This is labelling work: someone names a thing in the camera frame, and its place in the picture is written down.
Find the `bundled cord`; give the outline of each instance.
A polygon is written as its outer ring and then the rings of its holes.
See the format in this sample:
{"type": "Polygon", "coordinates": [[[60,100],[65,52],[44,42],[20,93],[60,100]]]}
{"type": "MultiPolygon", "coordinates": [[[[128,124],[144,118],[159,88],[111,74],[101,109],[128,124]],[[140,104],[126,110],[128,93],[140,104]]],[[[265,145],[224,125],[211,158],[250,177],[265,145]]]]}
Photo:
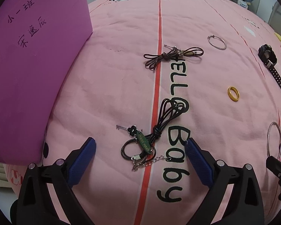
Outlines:
{"type": "Polygon", "coordinates": [[[160,110],[159,110],[159,117],[157,124],[153,127],[152,133],[145,136],[145,138],[148,140],[151,150],[152,150],[152,157],[147,160],[148,153],[143,150],[139,155],[135,156],[128,156],[125,153],[125,147],[128,144],[135,143],[138,141],[137,138],[133,138],[128,140],[121,149],[121,155],[126,160],[132,160],[134,167],[138,166],[145,166],[147,163],[150,163],[156,156],[156,149],[154,147],[155,140],[159,139],[161,136],[162,131],[165,129],[166,125],[173,119],[180,116],[185,110],[185,106],[183,103],[179,103],[174,100],[170,99],[164,99],[161,103],[160,110]]]}
{"type": "Polygon", "coordinates": [[[148,61],[146,61],[145,67],[149,68],[150,70],[155,70],[158,63],[160,63],[162,59],[169,61],[173,57],[183,57],[183,56],[200,57],[204,54],[203,49],[200,47],[190,47],[185,51],[182,51],[175,46],[174,47],[167,46],[167,45],[164,46],[170,47],[172,49],[168,53],[164,52],[161,55],[144,54],[144,58],[149,59],[148,61]]]}

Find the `black cord necklace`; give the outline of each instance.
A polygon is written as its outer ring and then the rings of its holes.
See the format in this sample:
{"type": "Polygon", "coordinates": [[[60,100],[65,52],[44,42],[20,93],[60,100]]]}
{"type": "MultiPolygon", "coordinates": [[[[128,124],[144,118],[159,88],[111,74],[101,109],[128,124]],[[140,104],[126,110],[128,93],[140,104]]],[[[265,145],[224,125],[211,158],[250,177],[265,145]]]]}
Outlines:
{"type": "MultiPolygon", "coordinates": [[[[170,99],[164,99],[160,106],[157,124],[153,127],[153,131],[151,134],[144,136],[147,139],[151,149],[150,150],[144,149],[140,154],[132,156],[132,157],[126,155],[125,148],[127,145],[129,145],[131,143],[143,141],[142,139],[139,138],[139,135],[138,135],[141,133],[141,131],[138,131],[136,129],[136,126],[131,126],[131,128],[127,128],[127,129],[123,128],[121,126],[117,126],[117,128],[122,128],[122,129],[127,130],[130,133],[131,137],[133,137],[134,135],[137,136],[136,138],[128,140],[121,149],[122,157],[126,160],[133,161],[133,166],[134,166],[132,169],[133,171],[136,171],[138,166],[146,166],[147,164],[150,165],[150,162],[152,160],[154,160],[155,156],[156,156],[156,149],[153,145],[155,140],[160,138],[161,133],[165,129],[166,125],[171,120],[180,116],[184,112],[184,110],[185,110],[185,106],[183,103],[179,103],[177,101],[170,100],[170,99]],[[147,157],[149,156],[148,152],[152,153],[152,157],[149,159],[147,159],[147,157]]],[[[161,156],[158,158],[158,160],[160,160],[160,159],[166,159],[166,158],[164,158],[164,156],[161,156]]]]}
{"type": "Polygon", "coordinates": [[[168,53],[162,53],[161,55],[151,55],[151,54],[144,54],[144,58],[149,59],[145,63],[145,67],[148,67],[150,70],[155,70],[158,63],[161,62],[162,59],[169,61],[171,58],[174,57],[182,57],[182,56],[194,56],[194,57],[200,57],[204,54],[204,51],[200,47],[190,47],[186,49],[185,51],[182,51],[178,49],[177,47],[171,47],[164,45],[165,47],[172,48],[168,53]]]}

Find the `purple box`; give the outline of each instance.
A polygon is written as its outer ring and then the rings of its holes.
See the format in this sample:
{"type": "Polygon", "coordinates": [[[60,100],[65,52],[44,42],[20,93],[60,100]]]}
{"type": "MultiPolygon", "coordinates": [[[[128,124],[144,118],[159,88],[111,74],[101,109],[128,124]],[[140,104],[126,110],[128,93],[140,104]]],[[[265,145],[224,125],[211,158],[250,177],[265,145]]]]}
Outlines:
{"type": "Polygon", "coordinates": [[[57,93],[92,34],[87,0],[0,7],[0,162],[38,163],[57,93]]]}

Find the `perforated watch strap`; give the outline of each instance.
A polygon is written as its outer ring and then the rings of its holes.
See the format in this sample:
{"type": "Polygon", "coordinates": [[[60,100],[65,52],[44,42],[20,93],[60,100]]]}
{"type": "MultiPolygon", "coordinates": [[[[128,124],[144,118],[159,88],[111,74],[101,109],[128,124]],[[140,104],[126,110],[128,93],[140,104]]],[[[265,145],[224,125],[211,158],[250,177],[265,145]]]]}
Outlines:
{"type": "Polygon", "coordinates": [[[273,65],[270,65],[270,67],[268,69],[269,69],[270,73],[273,75],[276,82],[278,83],[279,87],[281,88],[281,77],[278,74],[277,70],[274,68],[273,65]]]}

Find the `silver bangle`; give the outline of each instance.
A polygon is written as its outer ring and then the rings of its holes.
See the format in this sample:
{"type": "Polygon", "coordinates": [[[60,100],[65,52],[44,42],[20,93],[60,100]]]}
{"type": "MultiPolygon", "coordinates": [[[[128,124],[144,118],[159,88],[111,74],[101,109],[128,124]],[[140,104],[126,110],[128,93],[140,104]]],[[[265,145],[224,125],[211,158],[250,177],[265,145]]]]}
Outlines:
{"type": "Polygon", "coordinates": [[[225,49],[227,48],[226,42],[225,42],[224,40],[222,40],[220,37],[217,37],[217,36],[215,36],[215,35],[209,36],[209,37],[208,37],[208,42],[209,42],[210,45],[212,45],[213,47],[215,47],[216,49],[219,49],[219,50],[225,50],[225,49]],[[224,43],[225,47],[224,47],[224,48],[221,48],[221,47],[217,47],[217,46],[215,46],[214,44],[212,44],[212,43],[210,42],[210,38],[211,38],[211,37],[212,37],[212,38],[216,38],[216,39],[222,41],[222,42],[224,43]]]}
{"type": "Polygon", "coordinates": [[[279,128],[279,125],[276,123],[276,122],[272,122],[270,124],[270,126],[268,127],[268,134],[267,134],[267,139],[268,139],[268,142],[267,142],[267,145],[266,145],[266,149],[267,149],[267,152],[268,152],[268,157],[270,157],[270,131],[271,131],[271,127],[273,125],[276,125],[278,131],[279,131],[279,152],[278,152],[278,157],[277,159],[279,159],[280,155],[281,155],[281,131],[280,131],[280,128],[279,128]]]}

